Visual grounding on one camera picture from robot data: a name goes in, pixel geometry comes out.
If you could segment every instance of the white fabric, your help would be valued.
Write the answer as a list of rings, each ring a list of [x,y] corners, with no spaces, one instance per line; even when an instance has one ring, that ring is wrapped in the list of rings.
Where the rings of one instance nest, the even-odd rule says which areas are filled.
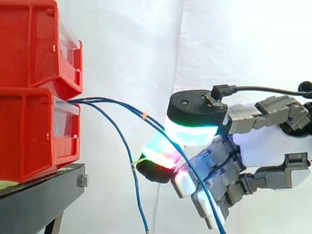
[[[305,0],[186,0],[175,90],[215,84],[296,90],[312,77],[312,2]],[[255,102],[268,93],[242,92],[228,104]],[[190,155],[198,149],[186,149]],[[190,199],[160,189],[155,234],[215,234]],[[258,190],[230,209],[229,234],[309,233],[312,177],[283,192]]]
[[[182,0],[58,1],[84,43],[84,97],[126,101],[162,122],[173,86],[175,91],[222,83],[295,90],[312,76],[310,1],[185,0],[184,8]],[[225,100],[268,96],[243,92]],[[154,131],[122,108],[101,107],[139,157]],[[186,149],[191,156],[199,150]],[[90,184],[65,211],[61,233],[144,233],[126,151],[111,124],[87,106],[80,162],[86,163]],[[158,195],[157,184],[142,176],[139,181],[151,234],[217,233],[207,229],[190,199],[178,199],[171,184],[161,186]],[[230,209],[227,231],[308,233],[311,192],[309,178],[283,194],[260,190],[246,196]]]
[[[125,101],[163,124],[174,85],[183,1],[58,2],[66,23],[83,42],[83,97]],[[121,107],[100,107],[116,121],[133,158],[138,159],[155,131]],[[65,211],[61,233],[145,233],[120,137],[98,111],[82,106],[81,112],[79,162],[86,163],[90,184]],[[153,230],[159,185],[140,175],[139,183],[142,206]]]

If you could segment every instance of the screw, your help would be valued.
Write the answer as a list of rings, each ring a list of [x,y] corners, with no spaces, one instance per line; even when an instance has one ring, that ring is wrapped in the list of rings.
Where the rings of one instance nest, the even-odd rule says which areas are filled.
[[[77,187],[86,188],[89,185],[89,175],[78,175]]]

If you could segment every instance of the blue wire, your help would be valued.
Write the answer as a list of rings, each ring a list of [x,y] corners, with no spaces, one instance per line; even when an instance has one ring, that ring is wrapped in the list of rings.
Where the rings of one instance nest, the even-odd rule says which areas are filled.
[[[95,108],[98,111],[100,111],[111,122],[111,124],[116,128],[117,132],[119,133],[119,135],[120,135],[120,137],[121,137],[121,139],[122,139],[122,141],[123,141],[123,143],[124,143],[124,145],[125,145],[125,147],[127,149],[127,153],[128,153],[128,156],[129,156],[129,161],[130,161],[130,164],[131,164],[132,174],[133,174],[133,177],[134,177],[134,180],[135,180],[137,206],[138,206],[138,209],[140,211],[140,214],[141,214],[141,217],[142,217],[142,220],[143,220],[145,232],[149,233],[148,224],[147,224],[146,217],[145,217],[144,211],[142,209],[142,205],[141,205],[141,199],[140,199],[140,192],[139,192],[137,174],[136,174],[135,167],[132,164],[133,160],[132,160],[132,156],[131,156],[131,151],[130,151],[129,145],[128,145],[125,137],[123,136],[121,130],[118,128],[117,124],[101,108],[97,107],[96,105],[94,105],[92,103],[83,102],[83,101],[77,101],[77,102],[75,101],[75,103],[86,104],[86,105],[92,106],[93,108]]]
[[[117,103],[117,104],[120,104],[121,102],[118,102],[118,101],[115,101],[115,100],[112,100],[110,99],[110,101],[104,101],[104,99],[108,99],[108,98],[101,98],[103,99],[103,101],[97,101],[97,102],[112,102],[112,103]],[[84,103],[84,104],[87,104],[87,102],[83,102],[81,99],[78,99],[78,100],[73,100],[71,101],[72,103]],[[214,217],[216,219],[216,223],[217,223],[217,226],[218,226],[218,229],[219,229],[219,232],[220,234],[225,234],[225,230],[221,224],[221,221],[219,219],[219,216],[215,210],[215,207],[214,207],[214,204],[213,204],[213,201],[208,193],[208,190],[203,182],[203,180],[200,178],[199,174],[197,173],[197,170],[193,167],[193,165],[191,164],[191,162],[189,161],[189,159],[187,158],[187,156],[185,155],[185,153],[183,152],[183,150],[180,148],[179,145],[177,145],[176,143],[174,143],[167,135],[166,133],[163,131],[163,127],[162,128],[158,128],[156,125],[161,125],[159,122],[157,122],[155,119],[153,119],[152,121],[156,124],[154,125],[153,123],[151,123],[148,119],[145,119],[142,117],[142,115],[139,114],[139,111],[135,111],[134,109],[132,108],[127,108],[128,110],[130,110],[131,112],[133,112],[135,115],[137,115],[138,117],[140,117],[141,119],[143,119],[145,122],[147,122],[149,125],[151,125],[154,129],[156,129],[157,131],[159,131],[160,133],[162,133],[171,143],[172,145],[176,148],[176,150],[178,150],[178,152],[182,155],[182,157],[184,158],[184,160],[188,163],[189,167],[191,168],[191,170],[193,171],[194,175],[196,176],[196,178],[198,179],[199,181],[199,184],[201,185],[201,187],[203,188],[207,198],[208,198],[208,201],[209,201],[209,204],[212,208],[212,211],[213,211],[213,214],[214,214]]]
[[[128,109],[131,112],[136,112],[139,113],[140,115],[143,114],[142,111],[140,111],[139,109],[137,109],[136,107],[125,103],[125,102],[121,102],[121,101],[116,101],[110,98],[106,98],[106,97],[85,97],[85,98],[80,98],[80,99],[74,99],[74,100],[70,100],[68,101],[69,103],[76,103],[77,101],[87,101],[89,103],[101,103],[101,102],[110,102],[110,103],[116,103],[118,105],[121,105],[123,107],[125,107],[126,109]],[[162,130],[165,131],[165,128],[154,118],[152,118],[151,116],[147,115],[146,118],[150,119],[151,121],[153,121],[159,128],[161,128]]]

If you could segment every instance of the red plastic drawer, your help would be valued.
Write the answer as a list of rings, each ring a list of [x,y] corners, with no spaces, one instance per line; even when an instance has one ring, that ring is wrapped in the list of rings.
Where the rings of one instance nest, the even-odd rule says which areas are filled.
[[[24,183],[79,159],[80,109],[44,88],[0,88],[0,181]]]
[[[0,87],[44,87],[63,100],[82,93],[82,43],[55,0],[1,0],[0,32]]]

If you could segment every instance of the robotic hand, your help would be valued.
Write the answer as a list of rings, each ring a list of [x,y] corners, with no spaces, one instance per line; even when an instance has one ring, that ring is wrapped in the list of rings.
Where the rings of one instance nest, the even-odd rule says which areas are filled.
[[[222,224],[243,195],[252,195],[257,188],[293,188],[310,175],[310,113],[310,103],[303,106],[290,96],[228,108],[229,135],[215,137],[190,160],[209,188]],[[260,168],[254,174],[243,173],[248,167]],[[186,163],[171,181],[179,197],[191,195],[208,227],[217,229],[208,199]]]
[[[299,90],[309,92],[293,93],[311,98],[311,86],[304,82]],[[252,89],[241,87],[240,90]],[[189,165],[185,163],[177,168],[175,151],[168,151],[174,155],[170,167],[148,160],[137,165],[151,181],[171,180],[180,198],[191,196],[210,229],[217,229],[212,205],[223,225],[229,208],[243,195],[252,195],[257,188],[293,188],[310,174],[312,103],[302,105],[287,95],[231,107],[221,102],[224,96],[237,91],[238,87],[228,85],[214,86],[212,92],[182,91],[171,96],[168,107],[165,129],[171,140],[188,146],[204,145],[213,139],[208,148],[190,159],[213,204]],[[146,156],[143,152],[140,159]],[[248,167],[259,169],[254,174],[243,173]]]

